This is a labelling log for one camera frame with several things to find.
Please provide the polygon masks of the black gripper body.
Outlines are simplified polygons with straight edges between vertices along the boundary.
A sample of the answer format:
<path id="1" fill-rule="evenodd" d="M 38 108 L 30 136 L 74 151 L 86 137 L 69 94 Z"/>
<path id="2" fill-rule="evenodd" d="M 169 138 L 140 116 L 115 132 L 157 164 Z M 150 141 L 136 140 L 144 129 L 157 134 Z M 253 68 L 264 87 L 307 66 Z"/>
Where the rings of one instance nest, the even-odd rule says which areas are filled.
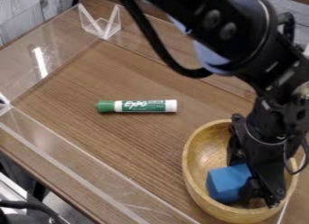
<path id="1" fill-rule="evenodd" d="M 309 144 L 305 135 L 304 133 L 273 135 L 267 139 L 255 133 L 251 119 L 241 114 L 232 116 L 229 130 L 241 140 L 252 177 L 271 190 L 279 206 L 288 196 L 285 173 L 297 175 L 309 163 Z"/>

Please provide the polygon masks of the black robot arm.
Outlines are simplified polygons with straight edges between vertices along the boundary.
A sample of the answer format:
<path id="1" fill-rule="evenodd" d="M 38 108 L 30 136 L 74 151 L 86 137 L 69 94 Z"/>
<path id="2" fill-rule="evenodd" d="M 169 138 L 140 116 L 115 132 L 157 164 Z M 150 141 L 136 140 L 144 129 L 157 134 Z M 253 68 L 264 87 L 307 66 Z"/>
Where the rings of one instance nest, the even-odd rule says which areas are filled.
<path id="1" fill-rule="evenodd" d="M 249 115 L 233 115 L 228 164 L 249 174 L 233 202 L 287 197 L 289 159 L 309 152 L 309 59 L 295 43 L 292 14 L 279 14 L 268 0 L 148 0 L 193 38 L 202 67 L 192 76 L 233 76 L 256 91 Z"/>

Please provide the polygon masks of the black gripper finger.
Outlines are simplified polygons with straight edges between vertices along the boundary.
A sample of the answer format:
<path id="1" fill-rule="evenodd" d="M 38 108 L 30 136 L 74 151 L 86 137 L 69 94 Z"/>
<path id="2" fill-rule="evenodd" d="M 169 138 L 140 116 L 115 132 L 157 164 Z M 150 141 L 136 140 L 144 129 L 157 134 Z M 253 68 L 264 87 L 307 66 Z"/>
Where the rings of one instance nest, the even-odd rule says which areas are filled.
<path id="1" fill-rule="evenodd" d="M 240 138 L 233 135 L 228 146 L 228 166 L 247 163 L 247 154 L 243 149 Z"/>
<path id="2" fill-rule="evenodd" d="M 275 195 L 263 183 L 251 177 L 241 187 L 240 191 L 241 201 L 249 203 L 255 199 L 263 199 L 268 207 L 276 206 Z"/>

